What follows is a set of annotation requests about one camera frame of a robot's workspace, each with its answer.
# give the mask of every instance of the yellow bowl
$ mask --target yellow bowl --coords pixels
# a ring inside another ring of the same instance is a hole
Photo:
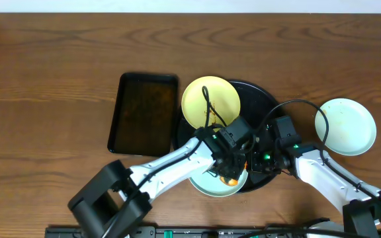
[[[224,122],[227,125],[233,122],[241,110],[239,95],[229,82],[214,76],[201,77],[190,83],[185,89],[182,96],[182,111],[187,122],[195,129],[205,126],[207,111],[206,101],[202,94],[203,86],[207,87],[211,105]],[[210,111],[208,125],[212,124],[222,125],[222,122],[214,112]]]

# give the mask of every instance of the wooden table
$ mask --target wooden table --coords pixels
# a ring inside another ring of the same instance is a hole
[[[67,202],[104,165],[153,159],[106,149],[127,71],[176,73],[180,94],[198,77],[221,75],[279,101],[356,100],[376,121],[376,142],[364,155],[331,155],[381,188],[381,15],[0,14],[0,237],[75,225]],[[306,141],[317,139],[312,108],[286,110]],[[182,182],[146,221],[261,227],[322,216],[342,221],[319,192],[281,175],[227,198]]]

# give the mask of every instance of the white plate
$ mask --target white plate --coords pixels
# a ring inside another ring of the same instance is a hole
[[[190,178],[190,182],[195,186],[196,189],[201,191],[202,193],[213,196],[213,197],[225,197],[230,196],[245,184],[246,179],[248,178],[248,172],[246,169],[243,170],[239,180],[237,181],[236,186],[227,186],[221,180],[220,177],[214,178],[209,173],[205,172],[201,175],[196,175]]]
[[[329,135],[325,145],[342,155],[360,155],[370,149],[376,139],[376,123],[369,111],[350,99],[333,99],[321,106],[329,121]],[[317,135],[322,140],[325,120],[316,115]]]

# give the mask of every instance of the black plate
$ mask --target black plate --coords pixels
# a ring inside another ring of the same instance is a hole
[[[257,85],[240,80],[228,80],[236,89],[240,101],[242,116],[252,128],[256,128],[261,120],[278,102],[266,90]],[[273,117],[284,116],[282,110],[273,113]],[[179,108],[179,115],[173,132],[173,148],[178,149],[193,137],[195,129],[186,121],[182,108]],[[248,179],[243,187],[238,191],[251,192],[269,183],[276,175],[263,175],[260,173],[249,173]]]

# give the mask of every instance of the table surface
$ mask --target table surface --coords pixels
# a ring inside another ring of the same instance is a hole
[[[221,75],[278,101],[353,99],[373,115],[365,154],[331,153],[381,188],[381,15],[0,14],[0,237],[42,237],[75,225],[67,202],[104,165],[151,157],[108,152],[124,72],[175,73],[179,93]],[[304,140],[315,111],[286,107]],[[341,214],[314,188],[280,175],[264,188],[211,198],[184,181],[153,203],[148,222],[261,227]]]

